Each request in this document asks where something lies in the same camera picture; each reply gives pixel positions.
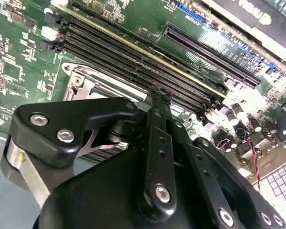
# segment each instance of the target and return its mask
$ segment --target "gray surface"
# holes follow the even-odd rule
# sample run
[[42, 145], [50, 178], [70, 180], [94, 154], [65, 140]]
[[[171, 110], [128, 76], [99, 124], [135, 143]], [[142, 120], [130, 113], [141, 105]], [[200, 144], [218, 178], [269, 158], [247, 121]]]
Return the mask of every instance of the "gray surface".
[[[5, 141], [0, 139], [0, 160]], [[75, 174], [91, 167], [78, 159], [74, 165]], [[0, 169], [0, 229], [31, 229], [40, 213], [34, 196], [8, 181]]]

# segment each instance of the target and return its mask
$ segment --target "ram slot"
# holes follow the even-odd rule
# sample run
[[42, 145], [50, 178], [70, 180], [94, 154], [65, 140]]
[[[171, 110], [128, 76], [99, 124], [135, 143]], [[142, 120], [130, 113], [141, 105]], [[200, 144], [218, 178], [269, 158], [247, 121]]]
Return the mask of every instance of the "ram slot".
[[178, 93], [178, 89], [176, 88], [170, 88], [167, 86], [164, 86], [161, 82], [157, 82], [156, 80], [150, 80], [148, 77], [142, 77], [138, 78], [137, 75], [134, 75], [128, 71], [125, 71], [123, 69], [117, 68], [115, 65], [112, 64], [112, 62], [104, 61], [99, 59], [98, 57], [91, 56], [91, 53], [81, 49], [80, 47], [77, 47], [70, 43], [65, 43], [62, 47], [57, 46], [57, 48], [60, 51], [66, 51], [70, 54], [73, 54], [77, 56], [78, 58], [82, 59], [83, 61], [86, 61], [89, 63], [89, 65], [92, 68], [98, 69], [103, 74], [106, 74], [110, 77], [113, 77], [115, 79], [123, 79], [126, 81], [131, 81], [132, 83], [135, 82], [136, 85], [139, 87], [150, 90], [152, 86], [160, 86], [162, 87], [166, 92], [171, 92], [173, 95], [172, 102], [180, 107], [183, 107], [184, 109], [197, 113], [201, 106], [198, 106], [197, 104], [193, 104], [191, 100], [189, 100], [187, 97], [182, 96]]
[[254, 89], [261, 83], [261, 81], [250, 72], [241, 69], [224, 56], [217, 54], [209, 47], [201, 44], [172, 25], [167, 25], [163, 32], [163, 36], [174, 44], [204, 60], [212, 67], [219, 69], [231, 78], [242, 82], [250, 88]]
[[138, 63], [142, 63], [143, 67], [147, 67], [148, 69], [155, 69], [154, 73], [158, 74], [159, 77], [170, 80], [174, 84], [182, 84], [186, 90], [190, 90], [191, 93], [196, 94], [197, 96], [201, 96], [204, 98], [208, 98], [212, 93], [202, 86], [196, 84], [195, 82], [182, 77], [181, 75], [175, 73], [174, 71], [168, 69], [167, 67], [151, 60], [148, 57], [142, 56], [139, 53], [136, 53], [131, 48], [106, 37], [104, 34], [99, 31], [94, 30], [93, 28], [88, 27], [87, 25], [81, 22], [72, 22], [69, 24], [68, 29], [82, 35], [83, 37], [89, 39], [91, 42], [98, 42], [100, 45], [103, 45], [105, 48], [110, 49], [115, 53], [119, 53], [123, 55], [125, 58], [130, 61], [137, 61]]
[[[123, 59], [121, 56], [118, 56], [117, 54], [113, 52], [108, 52], [102, 47], [99, 47], [95, 44], [89, 43], [84, 38], [81, 38], [77, 35], [68, 35], [66, 38], [66, 41], [68, 41], [70, 44], [73, 44], [74, 47], [82, 48], [86, 52], [89, 53], [90, 56], [94, 56], [95, 58], [99, 58], [103, 62], [108, 62], [114, 65], [116, 68], [120, 68], [126, 72], [129, 72], [133, 75], [136, 75], [139, 78], [150, 78], [154, 82], [156, 82], [158, 85], [162, 86], [168, 91], [172, 91], [176, 89], [176, 85], [170, 83], [169, 81], [158, 77], [158, 75], [154, 74], [153, 72], [143, 68], [142, 66], [132, 63], [128, 61], [127, 59]], [[180, 91], [179, 96], [183, 96], [184, 98], [187, 98], [187, 101], [191, 104], [195, 104], [199, 106], [202, 103], [205, 103], [206, 100], [202, 100], [199, 97], [187, 92], [187, 91]]]
[[[90, 17], [90, 20], [102, 24], [104, 27], [106, 27], [109, 30], [119, 31], [119, 35], [121, 35], [121, 36], [125, 35], [125, 36], [128, 36], [128, 37], [135, 39], [136, 42], [139, 42], [140, 45], [144, 46], [145, 49], [147, 49], [147, 50], [150, 50], [150, 51], [151, 50], [157, 50], [157, 52], [153, 53], [155, 56], [161, 57], [164, 60], [171, 62], [173, 66], [178, 67], [179, 69], [189, 73], [193, 77], [204, 81], [208, 85], [212, 85], [213, 88], [216, 88], [222, 94], [227, 93], [227, 88], [222, 83], [220, 83], [220, 81], [215, 79], [214, 77], [209, 76], [205, 73], [199, 72], [198, 70], [193, 68], [189, 63], [185, 62], [181, 58], [176, 57], [176, 56], [172, 55], [171, 53], [168, 53], [166, 50], [156, 46], [152, 42], [149, 42], [149, 41], [141, 38], [136, 33], [125, 29], [121, 25], [119, 25], [113, 21], [107, 20], [102, 15], [99, 15], [99, 14], [93, 12], [90, 8], [87, 8], [87, 6], [84, 5], [83, 3], [78, 2], [76, 0], [70, 0], [68, 3], [68, 7], [70, 9], [77, 9], [77, 10], [87, 14], [87, 16]], [[83, 21], [79, 22], [79, 20], [77, 20], [77, 19], [74, 19], [73, 22], [82, 23], [82, 24], [84, 23]]]

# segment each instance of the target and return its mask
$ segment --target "wire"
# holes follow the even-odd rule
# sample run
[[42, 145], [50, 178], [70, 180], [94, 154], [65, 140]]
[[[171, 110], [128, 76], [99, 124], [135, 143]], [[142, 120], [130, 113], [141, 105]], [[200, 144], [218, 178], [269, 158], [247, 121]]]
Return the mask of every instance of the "wire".
[[256, 178], [257, 178], [257, 187], [258, 187], [258, 192], [261, 192], [261, 178], [259, 176], [259, 166], [257, 164], [257, 151], [260, 151], [260, 150], [254, 147], [254, 145], [252, 144], [252, 141], [249, 137], [247, 138], [247, 143], [253, 152], [253, 161], [255, 162], [255, 173], [256, 173]]
[[252, 153], [253, 153], [253, 161], [255, 163], [255, 174], [256, 174], [256, 178], [257, 178], [257, 186], [258, 186], [258, 192], [261, 191], [261, 178], [260, 178], [260, 175], [259, 175], [259, 166], [257, 164], [257, 157], [258, 156], [261, 156], [262, 155], [262, 152], [259, 148], [256, 148], [252, 141], [251, 141], [251, 138], [247, 135], [247, 132], [246, 130], [242, 129], [242, 128], [238, 128], [236, 131], [235, 131], [235, 134], [237, 136], [237, 133], [239, 131], [243, 131], [244, 132], [244, 136], [239, 136], [239, 138], [242, 140], [242, 141], [246, 141], [250, 147], [250, 149], [252, 150]]

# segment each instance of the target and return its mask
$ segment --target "red wire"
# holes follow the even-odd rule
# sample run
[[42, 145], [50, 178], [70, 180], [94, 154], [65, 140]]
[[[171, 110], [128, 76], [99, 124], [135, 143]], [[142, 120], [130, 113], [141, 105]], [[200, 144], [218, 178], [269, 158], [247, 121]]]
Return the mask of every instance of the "red wire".
[[255, 171], [256, 171], [256, 178], [257, 178], [258, 192], [260, 192], [261, 191], [261, 184], [260, 184], [261, 180], [260, 180], [260, 176], [259, 176], [259, 166], [257, 164], [257, 153], [256, 153], [255, 147], [253, 146], [251, 139], [249, 137], [247, 138], [247, 143], [253, 152], [253, 161], [255, 162]]

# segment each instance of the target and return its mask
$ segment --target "white connector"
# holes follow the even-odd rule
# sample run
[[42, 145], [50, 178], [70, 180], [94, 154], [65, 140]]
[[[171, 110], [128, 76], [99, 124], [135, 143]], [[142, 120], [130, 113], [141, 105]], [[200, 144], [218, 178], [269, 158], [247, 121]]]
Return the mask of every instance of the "white connector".
[[48, 26], [43, 26], [41, 29], [41, 35], [50, 41], [54, 41], [57, 38], [58, 32]]
[[59, 5], [67, 6], [69, 3], [68, 0], [51, 0], [51, 5], [59, 7]]

